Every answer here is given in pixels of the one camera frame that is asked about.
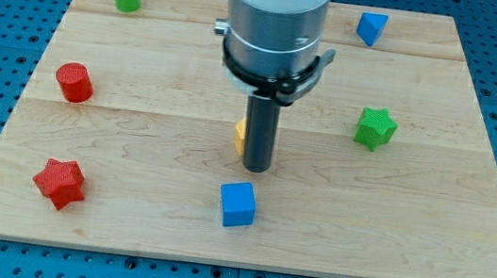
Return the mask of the black clamp ring mount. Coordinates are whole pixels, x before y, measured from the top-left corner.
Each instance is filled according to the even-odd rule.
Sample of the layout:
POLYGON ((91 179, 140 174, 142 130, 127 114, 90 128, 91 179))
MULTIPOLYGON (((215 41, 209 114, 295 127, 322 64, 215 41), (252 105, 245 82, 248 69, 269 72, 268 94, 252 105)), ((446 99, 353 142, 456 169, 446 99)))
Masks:
POLYGON ((324 69, 333 62, 336 50, 329 49, 315 57, 307 68, 286 77, 261 76, 241 67, 223 41, 223 66, 230 82, 247 96, 272 100, 278 106, 291 106, 305 97, 321 79, 324 69))

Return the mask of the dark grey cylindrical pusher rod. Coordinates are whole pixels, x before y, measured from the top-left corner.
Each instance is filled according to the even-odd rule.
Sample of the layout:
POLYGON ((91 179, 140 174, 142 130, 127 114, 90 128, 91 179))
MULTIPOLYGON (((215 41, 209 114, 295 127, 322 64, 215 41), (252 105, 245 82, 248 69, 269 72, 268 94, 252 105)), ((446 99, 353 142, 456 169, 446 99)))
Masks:
POLYGON ((251 96, 247 100, 242 164, 249 172, 265 172, 270 167, 279 110, 272 100, 251 96))

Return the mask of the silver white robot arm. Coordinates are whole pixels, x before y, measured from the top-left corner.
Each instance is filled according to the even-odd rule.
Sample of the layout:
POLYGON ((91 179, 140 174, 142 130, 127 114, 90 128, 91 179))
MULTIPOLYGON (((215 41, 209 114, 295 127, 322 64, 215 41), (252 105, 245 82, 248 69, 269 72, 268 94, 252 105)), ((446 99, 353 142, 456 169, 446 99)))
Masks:
POLYGON ((223 66, 248 97, 242 164, 265 172, 272 163, 279 112, 316 87, 335 51, 317 53, 330 0, 227 0, 223 66))

